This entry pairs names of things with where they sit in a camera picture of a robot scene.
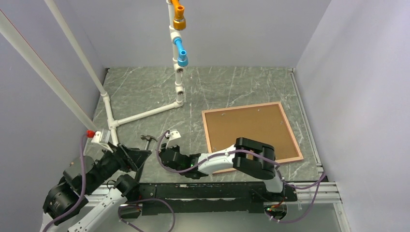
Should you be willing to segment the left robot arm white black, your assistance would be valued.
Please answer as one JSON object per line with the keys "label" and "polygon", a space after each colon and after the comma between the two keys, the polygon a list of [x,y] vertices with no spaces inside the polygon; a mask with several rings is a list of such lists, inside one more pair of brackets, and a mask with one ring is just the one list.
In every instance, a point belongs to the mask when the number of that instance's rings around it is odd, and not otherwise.
{"label": "left robot arm white black", "polygon": [[[138,172],[151,153],[150,150],[108,143],[100,160],[95,161],[92,157],[81,154],[64,170],[59,183],[49,190],[43,204],[41,231],[92,232],[121,204],[137,202],[140,184],[128,172]],[[124,174],[117,178],[109,193],[71,226],[72,217],[87,205],[86,196],[91,195],[118,170]]]}

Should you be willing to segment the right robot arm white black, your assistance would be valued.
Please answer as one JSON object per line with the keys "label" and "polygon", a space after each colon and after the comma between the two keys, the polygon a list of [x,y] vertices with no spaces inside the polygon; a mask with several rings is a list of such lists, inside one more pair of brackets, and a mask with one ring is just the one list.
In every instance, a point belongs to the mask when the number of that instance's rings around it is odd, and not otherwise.
{"label": "right robot arm white black", "polygon": [[244,137],[236,139],[235,144],[214,153],[184,155],[180,147],[162,144],[156,150],[159,164],[167,171],[186,178],[200,179],[217,171],[235,169],[253,178],[262,180],[266,194],[273,201],[285,194],[285,187],[278,174],[273,146]]}

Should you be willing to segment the pink photo frame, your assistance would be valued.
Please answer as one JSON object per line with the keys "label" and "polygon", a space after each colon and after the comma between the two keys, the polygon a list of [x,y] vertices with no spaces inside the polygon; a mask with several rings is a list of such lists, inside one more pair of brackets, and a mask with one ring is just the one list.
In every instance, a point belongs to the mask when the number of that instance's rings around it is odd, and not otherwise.
{"label": "pink photo frame", "polygon": [[245,137],[272,145],[276,162],[304,159],[280,102],[202,111],[208,152],[223,150]]}

